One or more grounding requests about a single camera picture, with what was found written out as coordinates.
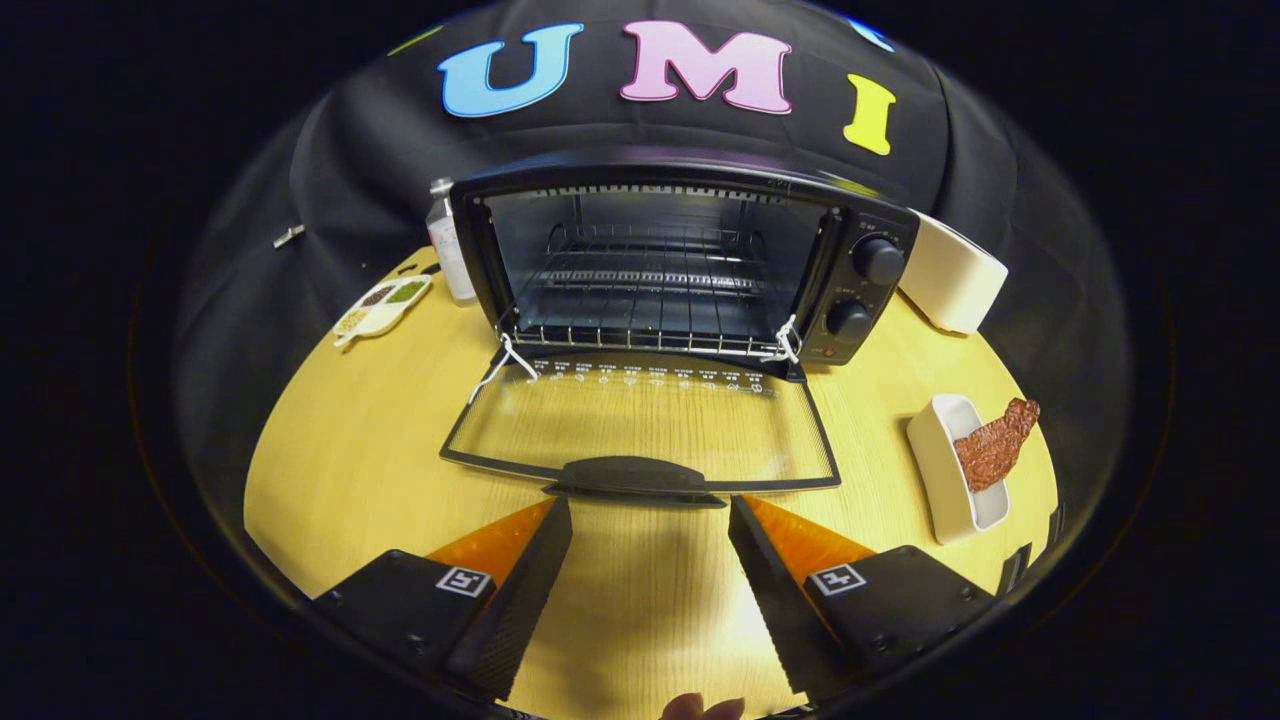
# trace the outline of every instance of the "plastic bottle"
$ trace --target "plastic bottle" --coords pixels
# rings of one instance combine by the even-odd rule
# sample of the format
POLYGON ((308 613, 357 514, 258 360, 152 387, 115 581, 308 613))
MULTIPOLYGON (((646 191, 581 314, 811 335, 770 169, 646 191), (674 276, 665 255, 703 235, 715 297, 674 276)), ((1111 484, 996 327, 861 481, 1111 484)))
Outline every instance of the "plastic bottle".
POLYGON ((428 218, 426 232, 435 246, 435 255, 440 260, 440 272, 444 273, 444 284, 449 287, 449 296, 454 305, 466 306, 476 302, 476 291, 471 286, 471 275, 467 273, 467 264, 462 259, 462 249, 458 247, 458 231, 453 225, 453 209, 449 208, 449 188, 453 181, 440 178, 431 183, 431 195, 436 202, 443 202, 444 214, 428 218))

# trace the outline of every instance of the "black cloth backdrop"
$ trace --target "black cloth backdrop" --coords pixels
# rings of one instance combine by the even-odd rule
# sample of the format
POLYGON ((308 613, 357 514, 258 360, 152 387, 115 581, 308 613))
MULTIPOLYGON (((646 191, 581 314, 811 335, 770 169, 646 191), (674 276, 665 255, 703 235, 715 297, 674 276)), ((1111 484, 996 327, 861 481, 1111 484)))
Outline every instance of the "black cloth backdrop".
POLYGON ((430 182, 593 143, 782 155, 932 214, 991 251, 1010 277, 982 333, 1042 404, 1068 523, 1084 521, 1124 439, 1133 372, 1105 240, 1034 142, 960 81, 888 41, 895 53, 799 3, 516 0, 451 18, 337 83, 248 164, 191 241, 173 347, 175 427, 230 542, 256 555, 242 524, 243 489, 276 398, 340 313, 426 242, 430 182), (685 88, 662 102, 622 99, 636 53, 622 26, 637 19, 682 22, 710 49, 737 32, 790 44, 783 87, 794 110, 754 113, 718 94, 698 101, 685 88), (512 86, 531 67, 521 36, 563 22, 585 29, 553 95, 488 118, 444 110, 442 60, 502 40, 490 85, 512 86), (841 135, 855 101, 849 73, 897 97, 887 156, 841 135), (300 223, 305 234, 273 249, 300 223))

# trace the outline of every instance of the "blue letter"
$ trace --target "blue letter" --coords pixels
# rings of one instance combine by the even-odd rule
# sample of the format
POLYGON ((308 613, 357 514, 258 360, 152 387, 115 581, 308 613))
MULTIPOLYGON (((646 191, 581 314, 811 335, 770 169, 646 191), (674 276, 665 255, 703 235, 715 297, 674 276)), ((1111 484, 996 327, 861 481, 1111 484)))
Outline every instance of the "blue letter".
POLYGON ((580 32, 582 23, 567 23, 521 37, 534 46, 534 73, 525 82, 503 90, 489 87, 489 60, 502 50, 500 40, 458 53, 435 68, 444 73, 444 109, 460 118, 484 118, 538 102, 564 82, 568 38, 580 32))
POLYGON ((893 51, 893 49, 890 47, 887 42, 884 42, 884 40, 883 40, 884 36, 883 35, 881 35, 881 33, 876 32, 874 29, 864 26, 863 23, 855 20, 854 18, 845 18, 845 19, 849 20, 849 24, 854 26, 854 29, 858 31, 858 35, 865 37, 868 41, 870 41, 872 45, 874 45, 877 47, 882 47, 884 50, 888 50, 890 53, 893 51))

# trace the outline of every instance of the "yellow letter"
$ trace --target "yellow letter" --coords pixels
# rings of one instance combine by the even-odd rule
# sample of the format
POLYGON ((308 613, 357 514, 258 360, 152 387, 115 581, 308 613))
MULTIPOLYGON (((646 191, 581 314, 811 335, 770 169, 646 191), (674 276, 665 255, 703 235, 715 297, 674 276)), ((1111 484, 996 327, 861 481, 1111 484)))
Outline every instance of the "yellow letter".
POLYGON ((845 140, 877 155, 888 155, 888 106, 897 97, 883 85, 863 76, 849 76, 858 91, 854 122, 845 126, 845 140))

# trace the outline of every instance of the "oven knob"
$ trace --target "oven knob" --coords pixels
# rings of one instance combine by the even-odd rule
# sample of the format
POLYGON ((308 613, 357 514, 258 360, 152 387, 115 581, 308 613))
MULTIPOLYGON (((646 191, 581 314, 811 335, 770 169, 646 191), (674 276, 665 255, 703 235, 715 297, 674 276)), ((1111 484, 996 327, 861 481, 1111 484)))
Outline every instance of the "oven knob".
POLYGON ((906 258, 888 238, 864 237, 854 246, 854 269, 876 284, 893 284, 902 277, 906 258))
POLYGON ((847 345, 861 342, 872 332, 872 314, 861 302, 841 302, 827 313, 827 329, 847 345))

